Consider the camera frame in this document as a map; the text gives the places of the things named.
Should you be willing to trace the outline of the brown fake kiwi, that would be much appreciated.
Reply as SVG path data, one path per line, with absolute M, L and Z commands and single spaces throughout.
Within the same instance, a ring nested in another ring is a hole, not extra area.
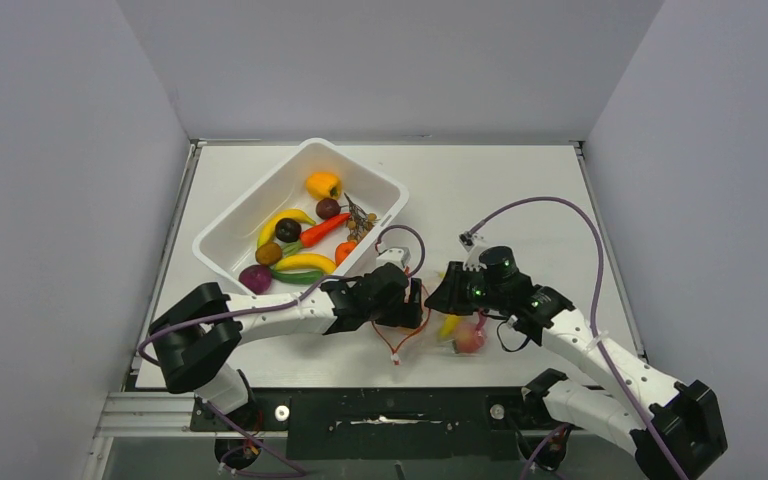
M 255 261 L 259 265 L 271 267 L 279 262 L 284 256 L 282 247 L 275 242 L 266 242 L 259 246 L 255 251 Z

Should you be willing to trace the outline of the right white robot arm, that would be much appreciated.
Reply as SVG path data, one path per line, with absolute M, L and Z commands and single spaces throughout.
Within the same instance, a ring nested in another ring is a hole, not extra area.
M 649 479 L 697 479 L 728 449 L 711 388 L 699 380 L 685 384 L 593 333 L 569 299 L 519 270 L 507 246 L 491 247 L 474 262 L 450 262 L 425 305 L 458 316 L 496 312 L 598 385 L 591 390 L 545 370 L 522 400 L 532 425 L 580 427 L 629 453 Z

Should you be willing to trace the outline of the dark fake plum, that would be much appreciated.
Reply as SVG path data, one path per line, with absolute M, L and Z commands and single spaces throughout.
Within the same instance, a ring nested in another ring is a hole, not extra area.
M 302 233 L 302 225 L 293 218 L 280 219 L 274 229 L 274 236 L 283 243 L 297 242 Z

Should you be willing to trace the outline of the clear zip top bag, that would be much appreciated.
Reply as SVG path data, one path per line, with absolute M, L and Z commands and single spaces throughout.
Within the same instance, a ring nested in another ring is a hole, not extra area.
M 485 314 L 460 316 L 463 318 L 461 323 L 477 324 L 485 331 L 486 343 L 475 354 L 457 354 L 453 349 L 452 338 L 445 341 L 437 339 L 437 331 L 446 315 L 423 307 L 423 322 L 415 330 L 378 326 L 374 323 L 371 324 L 371 328 L 385 345 L 389 361 L 395 367 L 404 366 L 422 355 L 469 357 L 482 354 L 486 350 L 489 318 Z

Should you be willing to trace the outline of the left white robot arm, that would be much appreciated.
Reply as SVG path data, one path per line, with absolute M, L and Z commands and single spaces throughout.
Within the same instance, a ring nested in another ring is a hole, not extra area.
M 361 276 L 326 275 L 302 292 L 237 295 L 215 282 L 194 288 L 155 319 L 138 353 L 160 368 L 167 392 L 193 393 L 222 413 L 252 399 L 228 359 L 258 340 L 354 332 L 366 323 L 417 328 L 423 284 L 386 263 Z

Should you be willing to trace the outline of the dark purple fake fruit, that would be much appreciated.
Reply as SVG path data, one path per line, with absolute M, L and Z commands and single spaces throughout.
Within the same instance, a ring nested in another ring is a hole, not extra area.
M 322 220 L 331 219 L 339 215 L 341 211 L 340 203 L 333 198 L 323 198 L 317 202 L 315 207 L 316 215 Z

